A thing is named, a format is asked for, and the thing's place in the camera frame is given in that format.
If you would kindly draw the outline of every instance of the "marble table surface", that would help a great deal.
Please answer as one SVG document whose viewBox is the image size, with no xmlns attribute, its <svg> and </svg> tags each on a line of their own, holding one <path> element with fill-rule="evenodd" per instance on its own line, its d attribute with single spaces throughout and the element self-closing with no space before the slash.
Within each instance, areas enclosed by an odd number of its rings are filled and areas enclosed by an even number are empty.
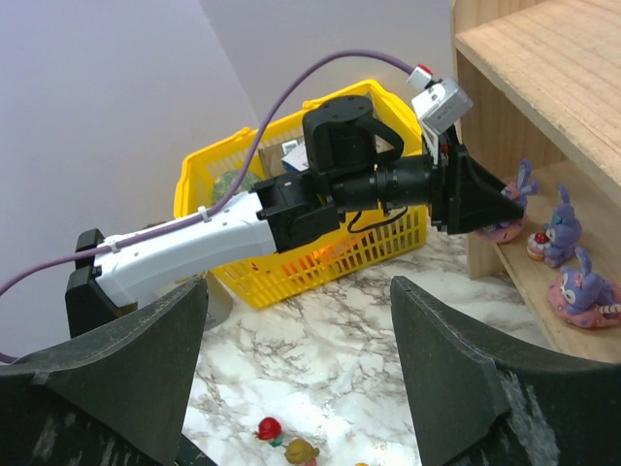
<svg viewBox="0 0 621 466">
<path fill-rule="evenodd" d="M 254 432 L 273 416 L 284 444 L 318 447 L 319 466 L 420 464 L 390 315 L 390 280 L 408 277 L 455 309 L 548 348 L 508 278 L 471 281 L 464 237 L 427 244 L 257 312 L 236 298 L 207 331 L 184 433 L 219 466 L 286 466 Z"/>
</svg>

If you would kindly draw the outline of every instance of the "small toy figurine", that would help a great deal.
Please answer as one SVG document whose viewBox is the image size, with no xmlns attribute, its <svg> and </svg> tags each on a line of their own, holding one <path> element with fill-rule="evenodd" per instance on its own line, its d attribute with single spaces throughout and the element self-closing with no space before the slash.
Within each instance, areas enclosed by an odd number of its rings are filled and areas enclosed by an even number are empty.
<svg viewBox="0 0 621 466">
<path fill-rule="evenodd" d="M 503 189 L 503 195 L 508 197 L 516 204 L 519 204 L 525 211 L 528 206 L 528 197 L 539 192 L 537 180 L 532 180 L 531 172 L 533 168 L 528 159 L 522 160 L 517 174 L 517 183 L 508 184 Z M 496 225 L 490 225 L 478 230 L 476 233 L 482 238 L 498 245 L 513 241 L 524 229 L 528 219 L 526 215 L 516 221 L 504 221 Z"/>
<path fill-rule="evenodd" d="M 304 466 L 316 466 L 317 456 L 319 456 L 319 449 L 304 439 L 293 440 L 284 453 L 289 464 L 302 464 Z"/>
<path fill-rule="evenodd" d="M 282 445 L 282 427 L 280 423 L 273 417 L 265 417 L 259 422 L 259 431 L 256 433 L 259 440 L 263 440 L 272 447 L 280 447 Z"/>
<path fill-rule="evenodd" d="M 592 272 L 591 258 L 576 248 L 580 269 L 561 267 L 562 276 L 547 291 L 558 317 L 582 328 L 610 327 L 621 323 L 621 287 Z"/>
<path fill-rule="evenodd" d="M 562 203 L 554 208 L 554 215 L 543 231 L 532 234 L 526 251 L 535 260 L 543 260 L 558 268 L 574 256 L 575 243 L 582 236 L 582 224 L 575 217 L 570 194 L 564 185 L 558 184 Z"/>
</svg>

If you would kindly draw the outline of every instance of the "wooden panel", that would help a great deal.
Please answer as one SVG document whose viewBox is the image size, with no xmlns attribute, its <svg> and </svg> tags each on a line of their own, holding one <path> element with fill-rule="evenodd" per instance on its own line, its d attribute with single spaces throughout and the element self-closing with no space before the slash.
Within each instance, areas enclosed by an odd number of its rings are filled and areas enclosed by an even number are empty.
<svg viewBox="0 0 621 466">
<path fill-rule="evenodd" d="M 570 161 L 536 170 L 532 179 L 539 181 L 539 195 L 529 198 L 527 215 L 531 223 L 515 241 L 495 248 L 515 286 L 539 317 L 541 328 L 557 350 L 587 359 L 621 363 L 621 327 L 582 330 L 557 318 L 547 301 L 547 289 L 560 272 L 532 260 L 526 253 L 528 236 L 551 220 L 554 206 L 560 202 L 556 185 L 563 183 L 584 228 L 578 244 L 588 250 L 593 271 L 607 280 L 621 283 L 618 239 L 621 208 L 582 176 Z M 576 258 L 568 265 L 579 268 Z"/>
<path fill-rule="evenodd" d="M 503 93 L 458 52 L 460 85 L 473 99 L 461 119 L 462 141 L 470 155 L 501 179 L 514 177 L 528 158 L 538 168 L 565 159 Z"/>
<path fill-rule="evenodd" d="M 456 38 L 467 61 L 617 205 L 620 29 L 621 2 L 548 0 Z M 465 124 L 462 131 L 466 139 Z"/>
<path fill-rule="evenodd" d="M 466 256 L 468 258 L 468 277 L 480 279 L 502 274 L 505 264 L 498 256 L 494 245 L 483 241 L 475 234 L 466 239 Z"/>
<path fill-rule="evenodd" d="M 453 36 L 473 27 L 533 7 L 546 0 L 453 0 Z"/>
</svg>

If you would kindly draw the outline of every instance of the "white wall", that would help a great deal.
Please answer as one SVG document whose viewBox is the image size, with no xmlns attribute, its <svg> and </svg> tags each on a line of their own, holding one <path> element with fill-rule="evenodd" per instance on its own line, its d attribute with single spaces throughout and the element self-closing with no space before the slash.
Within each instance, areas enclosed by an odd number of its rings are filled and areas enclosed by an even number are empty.
<svg viewBox="0 0 621 466">
<path fill-rule="evenodd" d="M 262 118 L 304 69 L 342 49 L 374 49 L 451 76 L 450 0 L 199 0 Z M 405 74 L 365 58 L 318 71 L 292 94 L 280 115 L 301 102 L 375 78 L 406 102 Z"/>
<path fill-rule="evenodd" d="M 0 3 L 0 281 L 172 217 L 190 152 L 256 125 L 196 0 Z M 68 338 L 71 266 L 0 298 L 0 351 Z"/>
</svg>

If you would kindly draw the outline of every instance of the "yellow plastic basket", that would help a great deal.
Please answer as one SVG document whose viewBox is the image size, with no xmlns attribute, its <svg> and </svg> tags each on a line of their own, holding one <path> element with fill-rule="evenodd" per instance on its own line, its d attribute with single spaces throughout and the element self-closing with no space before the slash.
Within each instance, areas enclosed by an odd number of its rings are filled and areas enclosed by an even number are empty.
<svg viewBox="0 0 621 466">
<path fill-rule="evenodd" d="M 302 117 L 324 101 L 341 95 L 368 95 L 378 117 L 404 139 L 404 154 L 421 153 L 421 130 L 413 111 L 396 95 L 375 81 L 362 81 L 320 99 L 305 102 L 301 111 L 272 122 L 259 148 L 281 144 L 303 136 Z M 212 204 L 217 178 L 239 169 L 256 130 L 244 128 L 233 136 L 188 155 L 183 161 L 175 195 L 175 217 L 187 216 L 200 206 Z M 265 178 L 255 154 L 250 171 Z M 340 230 L 324 235 L 310 245 L 281 254 L 254 257 L 217 267 L 213 274 L 255 309 L 327 283 L 381 260 L 420 248 L 427 234 L 427 209 L 409 208 L 393 223 L 358 234 L 346 230 L 353 214 Z M 355 228 L 386 220 L 381 211 L 365 212 Z"/>
</svg>

